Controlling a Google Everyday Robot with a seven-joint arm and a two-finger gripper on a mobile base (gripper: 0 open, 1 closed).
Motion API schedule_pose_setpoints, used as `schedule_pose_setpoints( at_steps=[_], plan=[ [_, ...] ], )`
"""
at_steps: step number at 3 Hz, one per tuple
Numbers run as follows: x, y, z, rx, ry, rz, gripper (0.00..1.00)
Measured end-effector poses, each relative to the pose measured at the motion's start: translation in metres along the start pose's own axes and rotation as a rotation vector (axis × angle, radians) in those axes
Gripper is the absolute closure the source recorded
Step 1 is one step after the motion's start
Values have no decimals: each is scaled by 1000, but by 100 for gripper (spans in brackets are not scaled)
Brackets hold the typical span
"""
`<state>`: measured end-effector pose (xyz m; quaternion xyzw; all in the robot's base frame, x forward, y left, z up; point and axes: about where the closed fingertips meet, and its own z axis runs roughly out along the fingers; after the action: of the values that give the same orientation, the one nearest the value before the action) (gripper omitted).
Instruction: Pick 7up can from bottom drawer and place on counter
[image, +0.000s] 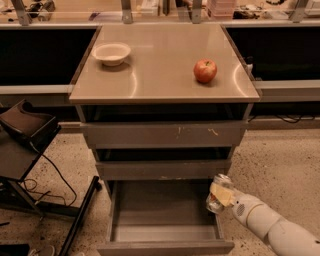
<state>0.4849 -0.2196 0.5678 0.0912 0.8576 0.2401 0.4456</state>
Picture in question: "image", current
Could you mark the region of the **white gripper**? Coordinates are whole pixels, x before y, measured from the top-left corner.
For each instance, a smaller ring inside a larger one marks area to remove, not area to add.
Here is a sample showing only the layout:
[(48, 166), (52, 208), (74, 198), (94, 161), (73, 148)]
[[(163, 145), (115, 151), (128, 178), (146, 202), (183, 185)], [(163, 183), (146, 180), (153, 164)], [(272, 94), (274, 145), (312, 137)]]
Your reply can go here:
[[(223, 206), (233, 205), (234, 187), (232, 185), (212, 183), (210, 186), (210, 198), (217, 200)], [(262, 201), (258, 198), (249, 194), (242, 194), (236, 197), (232, 213), (237, 221), (249, 228), (252, 226), (254, 211), (262, 205)]]

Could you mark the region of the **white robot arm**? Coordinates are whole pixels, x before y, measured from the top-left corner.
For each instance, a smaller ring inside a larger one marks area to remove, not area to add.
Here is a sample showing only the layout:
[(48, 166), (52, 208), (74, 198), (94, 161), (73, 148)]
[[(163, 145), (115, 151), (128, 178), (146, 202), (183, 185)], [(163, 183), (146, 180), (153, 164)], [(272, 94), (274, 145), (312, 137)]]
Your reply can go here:
[(210, 193), (277, 256), (320, 256), (320, 240), (255, 196), (212, 182)]

